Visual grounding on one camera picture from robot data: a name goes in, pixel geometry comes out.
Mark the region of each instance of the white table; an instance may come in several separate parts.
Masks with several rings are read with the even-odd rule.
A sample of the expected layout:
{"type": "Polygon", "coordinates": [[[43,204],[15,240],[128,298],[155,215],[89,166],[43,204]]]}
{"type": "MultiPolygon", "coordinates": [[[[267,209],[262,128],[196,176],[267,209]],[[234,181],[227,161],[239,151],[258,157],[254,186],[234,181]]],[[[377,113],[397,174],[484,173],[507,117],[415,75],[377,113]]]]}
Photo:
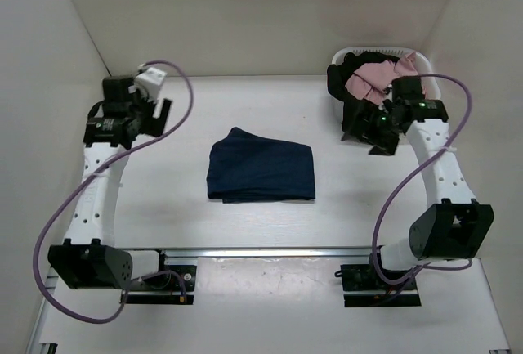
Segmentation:
{"type": "MultiPolygon", "coordinates": [[[[132,156],[116,212],[117,246],[323,247],[370,244],[389,192],[417,164],[409,146],[396,156],[340,141],[323,77],[195,78],[189,121],[166,141],[132,156]],[[238,126],[312,147],[314,203],[222,204],[207,199],[212,144],[238,126]]],[[[170,124],[186,109],[180,80],[170,124]]],[[[425,210],[421,178],[391,206],[383,243],[405,236],[425,210]]],[[[110,325],[85,325],[48,312],[40,341],[58,354],[83,353],[484,353],[507,342],[475,261],[459,273],[418,277],[421,307],[343,307],[337,258],[200,258],[190,307],[130,305],[110,325]]],[[[119,292],[56,287],[55,296],[88,316],[107,316],[119,292]]]]}

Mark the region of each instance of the laundry basket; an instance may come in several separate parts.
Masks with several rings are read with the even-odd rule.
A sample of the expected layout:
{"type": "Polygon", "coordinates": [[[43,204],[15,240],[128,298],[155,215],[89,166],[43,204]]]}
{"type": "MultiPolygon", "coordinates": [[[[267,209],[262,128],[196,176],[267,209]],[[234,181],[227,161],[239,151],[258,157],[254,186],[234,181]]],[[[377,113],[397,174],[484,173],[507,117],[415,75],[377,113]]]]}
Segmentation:
{"type": "MultiPolygon", "coordinates": [[[[402,57],[405,54],[415,52],[415,50],[408,49],[406,47],[346,47],[334,55],[332,63],[335,65],[340,65],[343,63],[343,59],[347,53],[354,53],[358,56],[363,52],[380,52],[389,56],[402,57]]],[[[432,73],[431,63],[423,54],[419,52],[416,52],[415,66],[419,74],[432,73]]],[[[427,92],[427,98],[441,99],[441,92],[434,78],[425,78],[422,83],[425,87],[425,91],[427,92]]],[[[343,102],[333,97],[333,104],[334,115],[336,115],[337,120],[341,123],[343,122],[343,102]]]]}

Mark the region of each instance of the dark blue cloth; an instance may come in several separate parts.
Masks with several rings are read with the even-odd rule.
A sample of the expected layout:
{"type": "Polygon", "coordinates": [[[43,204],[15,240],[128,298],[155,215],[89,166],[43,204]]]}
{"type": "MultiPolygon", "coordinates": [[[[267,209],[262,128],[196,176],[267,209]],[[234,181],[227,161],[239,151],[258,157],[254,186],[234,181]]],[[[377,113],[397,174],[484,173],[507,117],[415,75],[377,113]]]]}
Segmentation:
{"type": "Polygon", "coordinates": [[[224,203],[315,198],[312,149],[232,128],[212,146],[207,193],[224,203]]]}

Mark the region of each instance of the pink cloth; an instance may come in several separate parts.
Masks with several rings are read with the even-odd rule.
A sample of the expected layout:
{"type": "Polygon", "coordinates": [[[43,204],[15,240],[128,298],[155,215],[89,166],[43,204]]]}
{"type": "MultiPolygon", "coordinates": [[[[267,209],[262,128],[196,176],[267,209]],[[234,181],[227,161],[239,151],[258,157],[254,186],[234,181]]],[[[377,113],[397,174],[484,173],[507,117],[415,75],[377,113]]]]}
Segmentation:
{"type": "Polygon", "coordinates": [[[357,99],[366,99],[376,105],[385,100],[384,90],[392,80],[401,76],[415,76],[416,52],[401,57],[396,64],[386,60],[380,64],[364,64],[346,81],[345,87],[357,99]]]}

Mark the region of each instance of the clothing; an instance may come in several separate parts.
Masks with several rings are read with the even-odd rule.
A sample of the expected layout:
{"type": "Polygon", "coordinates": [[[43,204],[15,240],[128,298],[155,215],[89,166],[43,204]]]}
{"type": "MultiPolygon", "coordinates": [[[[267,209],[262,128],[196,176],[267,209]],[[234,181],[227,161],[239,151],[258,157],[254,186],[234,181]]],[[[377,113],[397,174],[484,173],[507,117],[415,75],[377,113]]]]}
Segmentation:
{"type": "Polygon", "coordinates": [[[397,63],[385,60],[380,64],[367,63],[355,70],[346,82],[346,89],[358,100],[366,99],[375,105],[385,100],[385,89],[401,76],[416,76],[416,52],[401,57],[397,63]]]}
{"type": "Polygon", "coordinates": [[[347,90],[346,82],[353,73],[365,64],[379,64],[387,60],[395,64],[399,59],[399,57],[389,56],[380,52],[363,52],[359,56],[354,53],[347,53],[342,64],[330,65],[327,68],[327,89],[329,94],[342,102],[351,101],[350,90],[347,90]]]}
{"type": "Polygon", "coordinates": [[[245,203],[315,198],[309,146],[232,128],[225,139],[212,146],[209,161],[209,199],[245,203]]]}

